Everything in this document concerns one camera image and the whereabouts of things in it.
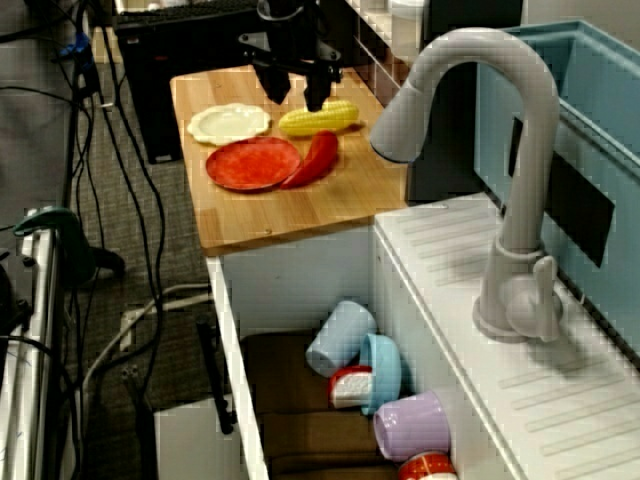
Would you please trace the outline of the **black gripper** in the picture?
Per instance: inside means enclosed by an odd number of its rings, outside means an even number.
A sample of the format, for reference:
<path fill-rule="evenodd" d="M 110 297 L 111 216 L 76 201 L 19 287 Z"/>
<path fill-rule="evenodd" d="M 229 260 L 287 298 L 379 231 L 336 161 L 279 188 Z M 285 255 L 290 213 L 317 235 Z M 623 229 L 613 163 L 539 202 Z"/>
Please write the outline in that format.
<path fill-rule="evenodd" d="M 243 33 L 238 42 L 269 100 L 281 105 L 290 88 L 289 75 L 306 77 L 307 110 L 319 111 L 342 80 L 341 54 L 305 21 L 263 21 L 257 32 Z"/>

